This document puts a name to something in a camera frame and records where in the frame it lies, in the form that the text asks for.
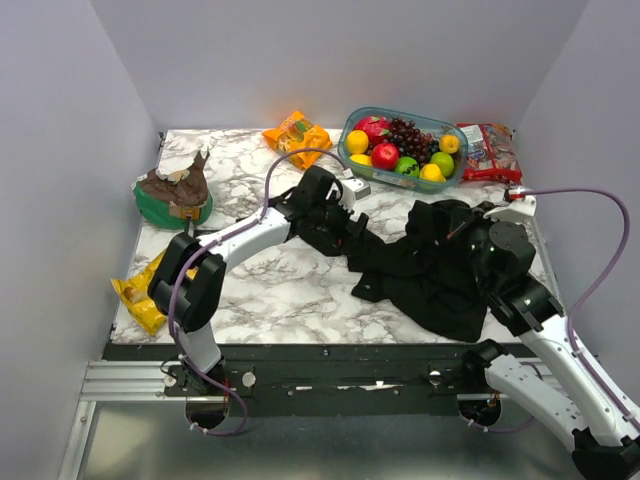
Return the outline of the black button-up shirt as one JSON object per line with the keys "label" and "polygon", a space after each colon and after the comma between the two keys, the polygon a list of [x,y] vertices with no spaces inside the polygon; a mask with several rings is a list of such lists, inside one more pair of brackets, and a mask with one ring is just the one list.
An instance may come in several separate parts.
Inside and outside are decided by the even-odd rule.
{"label": "black button-up shirt", "polygon": [[451,340],[475,343],[481,337],[487,302],[469,255],[447,254],[450,210],[457,200],[416,201],[405,234],[385,242],[366,228],[354,250],[318,250],[344,256],[360,278],[351,295],[375,304],[389,301],[414,323]]}

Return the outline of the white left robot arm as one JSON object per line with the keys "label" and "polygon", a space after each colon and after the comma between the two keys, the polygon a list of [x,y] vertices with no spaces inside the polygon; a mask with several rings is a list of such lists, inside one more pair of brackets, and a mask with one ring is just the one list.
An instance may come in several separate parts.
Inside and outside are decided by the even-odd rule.
{"label": "white left robot arm", "polygon": [[214,393],[222,380],[222,353],[211,320],[218,309],[227,273],[254,255],[299,238],[327,257],[341,255],[365,229],[368,217],[356,215],[357,200],[369,185],[344,171],[337,177],[310,167],[299,183],[267,198],[253,215],[218,232],[176,235],[149,284],[148,295],[166,314],[187,382],[201,395]]}

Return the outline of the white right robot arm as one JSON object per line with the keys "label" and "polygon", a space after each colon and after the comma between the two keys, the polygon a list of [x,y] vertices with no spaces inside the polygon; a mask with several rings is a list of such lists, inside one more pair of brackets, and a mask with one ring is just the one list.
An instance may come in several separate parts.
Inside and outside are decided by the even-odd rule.
{"label": "white right robot arm", "polygon": [[493,316],[552,373],[554,389],[501,344],[486,340],[468,350],[460,379],[469,390],[487,387],[517,402],[570,451],[586,479],[630,479],[639,472],[639,407],[598,364],[557,298],[529,268],[536,254],[522,220],[524,207],[483,202],[470,221],[449,233],[465,244],[478,291]]}

